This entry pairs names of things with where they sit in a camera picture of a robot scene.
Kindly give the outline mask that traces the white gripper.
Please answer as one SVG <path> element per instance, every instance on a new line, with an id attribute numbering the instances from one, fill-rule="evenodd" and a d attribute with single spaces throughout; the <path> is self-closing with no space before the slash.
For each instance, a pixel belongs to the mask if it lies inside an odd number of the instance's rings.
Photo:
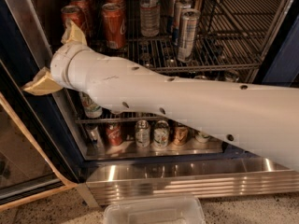
<path id="1" fill-rule="evenodd" d="M 60 91 L 63 87 L 71 90 L 87 90 L 87 57 L 80 58 L 84 51 L 90 51 L 83 31 L 70 19 L 61 42 L 64 44 L 53 55 L 50 70 L 43 67 L 22 89 L 35 96 Z"/>

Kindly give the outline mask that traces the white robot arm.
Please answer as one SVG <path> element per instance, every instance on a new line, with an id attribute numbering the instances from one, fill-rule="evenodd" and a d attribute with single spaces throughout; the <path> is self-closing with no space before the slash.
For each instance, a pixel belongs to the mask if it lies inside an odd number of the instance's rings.
<path id="1" fill-rule="evenodd" d="M 298 89 L 163 76 L 90 49 L 72 21 L 62 41 L 25 91 L 81 91 L 105 109 L 160 115 L 299 171 Z"/>

